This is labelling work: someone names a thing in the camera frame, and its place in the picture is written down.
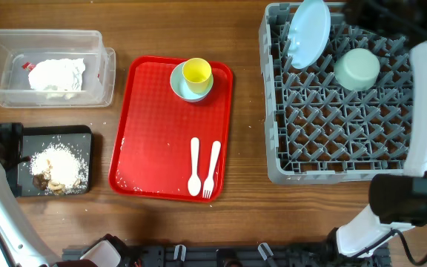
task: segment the wooden table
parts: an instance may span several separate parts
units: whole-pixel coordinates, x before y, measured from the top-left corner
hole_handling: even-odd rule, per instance
[[[367,182],[279,186],[268,179],[258,29],[269,1],[79,2],[0,4],[0,28],[99,30],[105,46],[116,51],[115,96],[108,108],[0,107],[0,122],[26,127],[84,124],[95,133],[93,189],[88,194],[18,199],[56,253],[89,245],[106,233],[144,244],[320,241],[366,206]],[[108,185],[128,68],[142,55],[198,56],[224,62],[234,72],[225,187],[211,206],[122,197]],[[421,257],[427,250],[427,226],[406,236],[412,252]],[[391,242],[391,252],[394,266],[411,265],[398,240]]]

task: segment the dish rack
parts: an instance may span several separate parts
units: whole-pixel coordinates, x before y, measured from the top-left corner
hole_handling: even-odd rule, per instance
[[[270,180],[329,184],[401,174],[413,105],[405,39],[346,25],[343,3],[327,3],[331,33],[325,51],[311,66],[296,70],[287,54],[287,35],[299,5],[268,5],[259,28]],[[334,78],[334,63],[354,48],[380,56],[380,74],[370,90],[349,91]]]

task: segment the red tray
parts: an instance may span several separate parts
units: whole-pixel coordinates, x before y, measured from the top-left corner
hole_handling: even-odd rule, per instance
[[[171,89],[173,69],[185,59],[143,56],[130,67],[108,179],[118,194],[210,202],[223,187],[233,74],[209,62],[213,87],[200,102],[180,99]],[[207,178],[212,143],[222,143],[212,197],[188,192],[191,139],[200,140],[198,174]]]

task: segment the clear plastic bin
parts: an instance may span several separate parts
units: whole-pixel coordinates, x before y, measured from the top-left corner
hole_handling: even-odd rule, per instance
[[[35,91],[26,62],[83,58],[81,91]],[[5,108],[106,107],[113,99],[116,57],[96,30],[0,30],[0,105]]]

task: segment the yellow cup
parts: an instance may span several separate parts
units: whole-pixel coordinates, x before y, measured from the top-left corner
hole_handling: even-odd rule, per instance
[[[187,86],[194,93],[203,93],[212,77],[212,67],[204,59],[189,59],[182,67]]]

